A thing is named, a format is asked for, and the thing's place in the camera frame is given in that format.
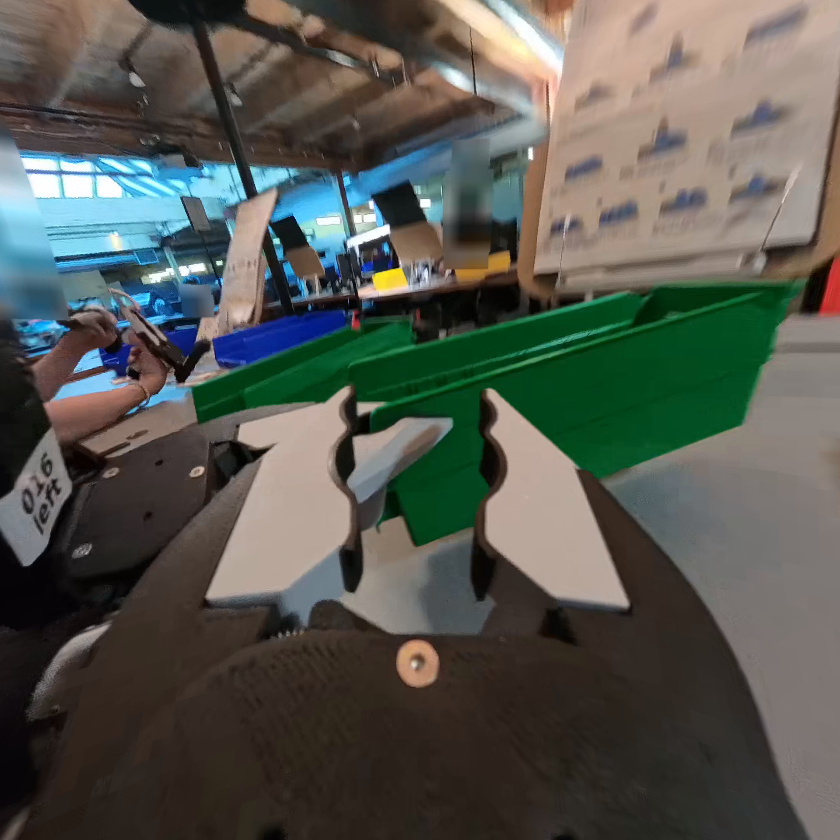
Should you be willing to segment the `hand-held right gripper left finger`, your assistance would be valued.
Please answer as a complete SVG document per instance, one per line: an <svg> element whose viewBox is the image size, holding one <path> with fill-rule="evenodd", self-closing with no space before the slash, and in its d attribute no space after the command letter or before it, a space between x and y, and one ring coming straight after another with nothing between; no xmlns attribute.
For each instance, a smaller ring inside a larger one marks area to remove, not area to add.
<svg viewBox="0 0 840 840"><path fill-rule="evenodd" d="M210 581L208 606L275 607L308 624L312 608L338 599L360 579L357 501L347 487L358 420L351 386L343 392L343 437L334 452L271 446L258 468Z"/></svg>

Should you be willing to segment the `blue plastic bin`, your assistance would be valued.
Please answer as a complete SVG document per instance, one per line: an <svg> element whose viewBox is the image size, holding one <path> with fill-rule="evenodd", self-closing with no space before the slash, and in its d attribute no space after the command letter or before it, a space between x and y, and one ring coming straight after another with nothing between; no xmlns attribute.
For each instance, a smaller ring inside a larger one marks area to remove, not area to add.
<svg viewBox="0 0 840 840"><path fill-rule="evenodd" d="M234 369L320 339L346 322L342 310L308 311L215 338L213 353L220 367Z"/></svg>

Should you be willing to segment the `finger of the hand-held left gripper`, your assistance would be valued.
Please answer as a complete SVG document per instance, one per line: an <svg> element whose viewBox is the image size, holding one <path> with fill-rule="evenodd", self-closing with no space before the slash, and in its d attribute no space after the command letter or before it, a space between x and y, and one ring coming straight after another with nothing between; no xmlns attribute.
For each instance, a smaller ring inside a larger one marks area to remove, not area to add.
<svg viewBox="0 0 840 840"><path fill-rule="evenodd" d="M251 448L281 445L292 452L318 450L326 455L334 452L342 437L343 392L334 393L326 402L242 423L237 433L237 441Z"/></svg>
<svg viewBox="0 0 840 840"><path fill-rule="evenodd" d="M353 437L354 468L346 485L357 501L360 529L380 521L391 480L434 449L453 425L446 416L406 417L382 432Z"/></svg>

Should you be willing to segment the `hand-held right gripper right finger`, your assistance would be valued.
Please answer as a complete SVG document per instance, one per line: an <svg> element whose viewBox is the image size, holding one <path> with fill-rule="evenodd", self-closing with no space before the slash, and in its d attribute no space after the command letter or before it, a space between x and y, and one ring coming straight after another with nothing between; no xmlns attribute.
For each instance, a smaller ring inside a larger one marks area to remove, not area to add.
<svg viewBox="0 0 840 840"><path fill-rule="evenodd" d="M480 395L488 485L474 527L472 585L501 597L501 572L520 575L552 606L627 613L631 600L573 460L499 392Z"/></svg>

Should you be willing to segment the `another person's forearm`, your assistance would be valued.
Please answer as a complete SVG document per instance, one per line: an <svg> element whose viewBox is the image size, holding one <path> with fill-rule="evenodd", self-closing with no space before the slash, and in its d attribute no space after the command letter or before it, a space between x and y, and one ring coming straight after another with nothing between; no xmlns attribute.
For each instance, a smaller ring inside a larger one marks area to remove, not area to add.
<svg viewBox="0 0 840 840"><path fill-rule="evenodd" d="M91 333L70 331L50 352L38 357L29 370L41 401L47 403L52 400L67 383L82 357L97 348L98 342Z"/></svg>
<svg viewBox="0 0 840 840"><path fill-rule="evenodd" d="M132 381L112 392L51 400L45 411L58 443L67 446L116 424L150 399L151 392L141 382Z"/></svg>

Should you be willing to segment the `black metal pole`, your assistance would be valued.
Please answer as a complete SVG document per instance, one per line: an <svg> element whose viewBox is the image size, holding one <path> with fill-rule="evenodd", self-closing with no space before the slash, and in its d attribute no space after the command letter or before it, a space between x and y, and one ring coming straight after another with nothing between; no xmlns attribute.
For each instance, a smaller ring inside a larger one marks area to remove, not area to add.
<svg viewBox="0 0 840 840"><path fill-rule="evenodd" d="M197 51L201 58L205 75L213 95L223 133L233 155L239 179L244 187L246 199L252 200L258 194L255 180L249 166L249 162L247 161L245 147L238 129L233 105L231 104L224 86L224 81L214 53L208 27L205 22L198 17L192 18L191 27ZM280 305L280 310L282 310L283 315L286 317L292 316L294 315L295 310L286 274L281 267L279 258L277 257L277 252L270 238L268 226L265 226L264 229L262 247L269 270L270 287L275 293L276 300Z"/></svg>

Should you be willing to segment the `silver air duct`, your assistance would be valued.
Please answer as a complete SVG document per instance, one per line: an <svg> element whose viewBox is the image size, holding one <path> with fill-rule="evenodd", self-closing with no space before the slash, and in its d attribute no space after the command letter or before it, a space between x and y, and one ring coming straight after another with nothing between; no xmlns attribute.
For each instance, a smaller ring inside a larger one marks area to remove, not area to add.
<svg viewBox="0 0 840 840"><path fill-rule="evenodd" d="M419 2L416 61L449 85L541 125L550 121L573 2Z"/></svg>

